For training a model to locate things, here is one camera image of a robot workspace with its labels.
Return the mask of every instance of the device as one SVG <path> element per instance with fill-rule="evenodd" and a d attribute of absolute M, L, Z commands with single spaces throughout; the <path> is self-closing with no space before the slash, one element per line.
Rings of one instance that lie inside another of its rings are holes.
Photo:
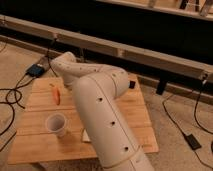
<path fill-rule="evenodd" d="M 127 72 L 104 64 L 77 63 L 71 52 L 51 62 L 72 89 L 73 100 L 105 171 L 153 171 L 115 99 L 129 88 Z"/>

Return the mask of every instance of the orange object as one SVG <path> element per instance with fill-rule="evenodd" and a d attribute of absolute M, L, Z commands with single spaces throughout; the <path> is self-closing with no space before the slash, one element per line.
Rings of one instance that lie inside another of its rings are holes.
<path fill-rule="evenodd" d="M 53 84 L 50 84 L 52 87 L 52 95 L 53 95 L 53 100 L 55 101 L 56 105 L 60 104 L 60 91 L 58 87 L 54 86 Z"/>

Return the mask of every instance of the paper cup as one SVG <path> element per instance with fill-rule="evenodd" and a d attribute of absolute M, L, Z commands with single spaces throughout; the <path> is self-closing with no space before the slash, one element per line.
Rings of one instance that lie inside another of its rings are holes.
<path fill-rule="evenodd" d="M 50 115 L 45 125 L 50 133 L 54 133 L 57 137 L 63 137 L 66 134 L 66 117 L 63 114 Z"/>

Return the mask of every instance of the concrete floor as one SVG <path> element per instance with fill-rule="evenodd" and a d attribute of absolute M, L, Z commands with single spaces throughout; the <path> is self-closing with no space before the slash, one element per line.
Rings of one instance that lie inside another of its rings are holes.
<path fill-rule="evenodd" d="M 13 87 L 16 82 L 25 73 L 26 68 L 37 61 L 42 54 L 35 53 L 26 49 L 22 49 L 13 45 L 7 45 L 6 49 L 0 53 L 0 88 Z M 44 77 L 53 76 L 51 72 L 47 72 Z M 148 157 L 156 171 L 209 171 L 211 169 L 203 166 L 198 161 L 194 152 L 188 147 L 183 140 L 180 132 L 171 123 L 166 116 L 162 107 L 162 101 L 170 95 L 165 92 L 163 96 L 155 94 L 155 89 L 146 86 L 141 81 L 141 88 L 147 104 L 148 111 L 153 123 L 157 142 L 159 145 L 159 153 L 148 154 Z M 21 102 L 25 104 L 29 95 L 31 86 L 22 90 L 24 99 Z M 0 93 L 0 101 L 3 100 L 4 93 Z M 211 105 L 199 103 L 198 112 L 201 122 L 213 130 L 213 99 Z M 200 158 L 209 165 L 213 166 L 213 154 L 210 149 L 210 143 L 213 136 L 201 131 L 197 128 L 193 119 L 193 109 L 195 101 L 174 96 L 167 102 L 167 107 L 174 119 L 180 124 L 186 134 L 193 133 L 198 141 L 202 144 L 202 148 L 197 150 Z M 20 119 L 23 109 L 18 106 L 16 108 L 16 119 L 12 128 L 2 137 L 0 137 L 0 147 L 4 144 L 9 136 L 16 130 L 16 123 Z M 5 105 L 0 105 L 0 131 L 3 125 L 10 119 L 10 109 Z M 7 156 L 11 143 L 0 153 L 0 170 L 2 171 L 29 171 L 36 170 L 30 164 L 8 165 Z M 77 161 L 58 161 L 42 163 L 47 170 L 50 171 L 101 171 L 101 166 L 96 159 L 77 160 Z"/>

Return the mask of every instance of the table top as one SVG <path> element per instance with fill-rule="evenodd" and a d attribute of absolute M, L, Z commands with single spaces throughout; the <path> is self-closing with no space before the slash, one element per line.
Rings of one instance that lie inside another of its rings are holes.
<path fill-rule="evenodd" d="M 140 85 L 136 82 L 116 103 L 127 123 L 146 153 L 157 152 L 158 145 Z M 59 87 L 61 103 L 56 105 L 50 84 Z M 67 118 L 67 134 L 57 138 L 45 128 L 45 120 L 54 113 L 63 113 Z M 18 124 L 17 135 L 11 147 L 8 163 L 35 163 L 56 160 L 73 160 L 97 157 L 90 143 L 82 142 L 84 127 L 75 109 L 72 92 L 63 86 L 61 78 L 38 78 L 34 81 L 26 109 Z"/>

